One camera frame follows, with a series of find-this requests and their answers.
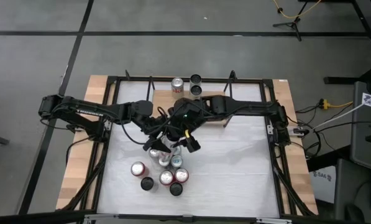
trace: black metal frame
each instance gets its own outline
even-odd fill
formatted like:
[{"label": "black metal frame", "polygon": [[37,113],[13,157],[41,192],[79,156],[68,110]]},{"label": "black metal frame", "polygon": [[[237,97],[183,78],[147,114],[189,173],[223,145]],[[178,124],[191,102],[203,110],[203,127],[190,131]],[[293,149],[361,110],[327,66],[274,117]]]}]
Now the black metal frame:
[{"label": "black metal frame", "polygon": [[337,165],[338,159],[350,160],[351,145],[341,147],[334,151],[325,153],[321,156],[313,157],[307,160],[308,171],[317,171],[319,169]]},{"label": "black metal frame", "polygon": [[[150,87],[152,86],[153,89],[155,89],[155,85],[153,82],[171,82],[172,77],[130,77],[128,71],[126,71],[126,76],[123,77],[115,77],[115,76],[109,76],[106,84],[106,91],[104,93],[104,104],[108,102],[108,94],[110,90],[110,86],[116,82],[115,84],[115,89],[114,89],[114,97],[112,99],[112,103],[117,103],[117,97],[119,95],[119,88],[121,81],[132,81],[132,82],[148,82],[148,91],[147,91],[147,99],[149,99],[149,90]],[[188,82],[189,78],[183,78],[184,82]],[[232,92],[232,83],[250,83],[250,84],[258,84],[260,87],[260,94],[262,98],[262,102],[267,101],[267,97],[265,96],[265,87],[268,87],[269,92],[270,92],[270,101],[275,101],[275,92],[273,89],[273,82],[272,80],[254,80],[254,79],[238,79],[236,78],[236,74],[234,71],[231,72],[229,78],[204,78],[203,79],[204,83],[225,83],[226,86],[224,87],[224,91],[226,88],[229,86],[230,93]],[[265,117],[265,122],[266,125],[270,124],[268,117]],[[270,158],[272,162],[272,172],[273,172],[273,160],[276,160],[275,156],[275,149],[274,149],[274,143],[273,139],[269,137],[268,135],[268,130],[267,131],[267,141],[269,145],[269,150],[270,150]],[[108,153],[108,144],[109,144],[109,138],[110,138],[110,132],[108,134],[108,141],[104,144],[104,153]],[[284,173],[286,173],[286,178],[287,181],[290,181],[290,176],[289,176],[289,170],[287,166],[287,161],[286,161],[286,154],[284,152],[284,148],[282,149],[282,164],[283,164],[283,170]],[[94,167],[94,161],[96,158],[96,153],[98,151],[98,143],[95,143],[93,145],[93,150],[92,150],[92,158],[90,159],[90,164],[89,164],[89,169],[88,169],[88,176],[90,172],[93,170],[92,167]],[[98,198],[101,190],[101,184],[102,184],[102,178],[104,175],[104,169],[98,174],[97,177],[97,183],[94,189],[94,198],[93,198],[93,203],[92,203],[92,210],[96,210],[98,206]],[[273,173],[273,178],[274,178],[274,184],[275,184],[275,193],[277,195],[277,204],[278,204],[278,212],[282,216],[284,214],[284,208],[283,208],[283,199],[282,199],[282,192],[279,184],[279,179],[278,177]],[[87,201],[87,196],[88,193],[85,194],[82,198],[82,203],[81,203],[81,209],[85,208],[85,203]],[[291,205],[291,214],[296,214],[296,208],[295,204],[291,201],[289,198],[289,203]],[[252,222],[255,221],[254,217],[250,218],[244,218],[244,217],[194,217],[194,216],[156,216],[156,215],[128,215],[128,214],[119,214],[118,217],[120,218],[136,218],[136,219],[151,219],[151,220],[180,220],[183,222],[193,222],[195,220],[216,220],[216,221],[248,221]]]}]

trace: silver can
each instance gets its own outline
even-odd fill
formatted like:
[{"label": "silver can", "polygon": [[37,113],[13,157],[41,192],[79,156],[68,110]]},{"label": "silver can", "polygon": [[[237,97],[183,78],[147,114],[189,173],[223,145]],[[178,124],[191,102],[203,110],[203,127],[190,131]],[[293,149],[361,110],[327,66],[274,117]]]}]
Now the silver can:
[{"label": "silver can", "polygon": [[170,163],[174,168],[180,168],[183,164],[183,158],[181,156],[173,156]]},{"label": "silver can", "polygon": [[200,77],[200,75],[198,74],[192,75],[190,78],[190,91],[194,85],[201,86],[201,84],[202,84],[202,77]]},{"label": "silver can", "polygon": [[139,177],[145,173],[146,167],[142,162],[135,162],[131,165],[131,174]]},{"label": "silver can", "polygon": [[184,81],[181,78],[172,80],[172,96],[176,100],[184,97]]},{"label": "silver can", "polygon": [[169,170],[165,170],[159,175],[159,181],[163,185],[170,185],[174,180],[173,173],[171,173]]},{"label": "silver can", "polygon": [[176,172],[175,172],[175,179],[177,180],[177,182],[179,183],[184,183],[188,180],[188,178],[190,177],[188,171],[184,168],[181,168],[181,169],[178,169]]},{"label": "silver can", "polygon": [[152,158],[158,158],[159,157],[159,150],[150,149],[149,152],[148,152],[148,154]]}]

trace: soda can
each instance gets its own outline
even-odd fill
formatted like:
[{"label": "soda can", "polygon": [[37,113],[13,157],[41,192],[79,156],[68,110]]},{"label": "soda can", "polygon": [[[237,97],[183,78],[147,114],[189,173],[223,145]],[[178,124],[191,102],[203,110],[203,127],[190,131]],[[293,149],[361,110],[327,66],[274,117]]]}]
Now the soda can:
[{"label": "soda can", "polygon": [[162,166],[162,167],[166,167],[170,164],[170,160],[166,160],[164,161],[162,158],[159,159],[159,164]]},{"label": "soda can", "polygon": [[185,183],[188,178],[190,177],[188,171],[184,168],[181,168],[181,169],[178,169],[176,172],[175,172],[175,179],[177,180],[177,182],[179,183]]},{"label": "soda can", "polygon": [[170,163],[174,168],[180,168],[183,164],[183,158],[181,156],[173,156]]},{"label": "soda can", "polygon": [[192,75],[190,78],[190,91],[194,85],[201,86],[201,84],[202,84],[202,77],[200,77],[200,75],[198,74]]},{"label": "soda can", "polygon": [[142,190],[149,191],[149,192],[155,192],[157,190],[158,185],[155,184],[152,178],[150,177],[144,177],[141,180],[141,188]]},{"label": "soda can", "polygon": [[197,85],[194,85],[193,87],[191,87],[191,90],[190,90],[190,97],[191,99],[200,99],[200,97],[202,96],[202,88],[200,86],[197,86]]},{"label": "soda can", "polygon": [[184,81],[181,78],[172,80],[172,96],[176,100],[184,97]]},{"label": "soda can", "polygon": [[179,196],[183,193],[183,186],[180,183],[173,183],[170,186],[172,196]]},{"label": "soda can", "polygon": [[163,185],[170,185],[174,180],[173,173],[169,170],[165,170],[159,175],[159,181]]},{"label": "soda can", "polygon": [[147,168],[145,167],[145,165],[142,162],[137,161],[137,162],[135,162],[131,165],[131,170],[130,171],[131,171],[132,175],[134,175],[136,177],[139,177],[139,176],[141,176],[142,174],[145,173],[146,169]]},{"label": "soda can", "polygon": [[159,157],[159,150],[150,149],[149,152],[148,152],[148,154],[152,158],[157,158],[157,157]]}]

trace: can lid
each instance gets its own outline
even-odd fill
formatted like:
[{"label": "can lid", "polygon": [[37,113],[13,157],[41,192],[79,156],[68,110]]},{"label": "can lid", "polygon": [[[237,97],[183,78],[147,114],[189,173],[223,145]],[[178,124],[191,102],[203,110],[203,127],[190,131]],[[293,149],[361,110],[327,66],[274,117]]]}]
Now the can lid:
[{"label": "can lid", "polygon": [[145,166],[142,162],[135,162],[131,165],[131,173],[133,175],[141,175],[144,173]]},{"label": "can lid", "polygon": [[184,84],[183,80],[181,78],[175,77],[172,80],[172,85],[175,87],[180,87]]},{"label": "can lid", "polygon": [[184,168],[178,169],[175,172],[175,179],[179,182],[187,181],[188,177],[189,177],[188,171]]},{"label": "can lid", "polygon": [[172,166],[173,167],[180,167],[183,164],[183,158],[181,156],[173,156],[172,157]]},{"label": "can lid", "polygon": [[173,174],[170,171],[165,170],[160,174],[159,180],[162,184],[169,184],[173,181]]},{"label": "can lid", "polygon": [[195,96],[198,96],[202,94],[202,88],[200,86],[193,86],[191,87],[191,93],[194,94]]},{"label": "can lid", "polygon": [[150,155],[151,157],[156,158],[156,157],[159,156],[159,151],[156,150],[156,149],[150,149],[150,150],[149,150],[149,155]]},{"label": "can lid", "polygon": [[150,177],[145,177],[141,180],[142,190],[150,190],[153,187],[153,179]]},{"label": "can lid", "polygon": [[194,74],[194,75],[191,76],[191,82],[192,83],[198,84],[201,81],[202,81],[202,77],[200,77],[200,75]]},{"label": "can lid", "polygon": [[167,165],[169,165],[170,164],[170,160],[169,159],[167,159],[167,161],[163,161],[163,159],[162,158],[160,158],[159,159],[159,164],[161,165],[161,166],[167,166]]},{"label": "can lid", "polygon": [[183,186],[180,183],[173,183],[170,186],[170,193],[174,196],[179,196],[183,192]]}]

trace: metal clamp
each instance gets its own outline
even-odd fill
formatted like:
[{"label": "metal clamp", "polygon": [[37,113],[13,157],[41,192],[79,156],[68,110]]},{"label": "metal clamp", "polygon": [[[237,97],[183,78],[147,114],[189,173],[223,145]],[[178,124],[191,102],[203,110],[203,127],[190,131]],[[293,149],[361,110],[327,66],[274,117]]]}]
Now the metal clamp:
[{"label": "metal clamp", "polygon": [[268,132],[268,134],[273,134],[273,127],[272,127],[272,125],[267,125],[267,132]]},{"label": "metal clamp", "polygon": [[287,130],[289,132],[289,136],[298,136],[298,137],[303,137],[309,133],[309,130],[303,129],[303,127],[287,127]]},{"label": "metal clamp", "polygon": [[192,223],[192,222],[194,222],[192,215],[183,215],[183,223]]},{"label": "metal clamp", "polygon": [[284,220],[279,218],[257,218],[257,223],[265,224],[291,224],[291,220]]},{"label": "metal clamp", "polygon": [[85,223],[88,223],[93,220],[106,220],[106,219],[115,219],[119,218],[119,215],[116,214],[94,214],[94,215],[85,215]]}]

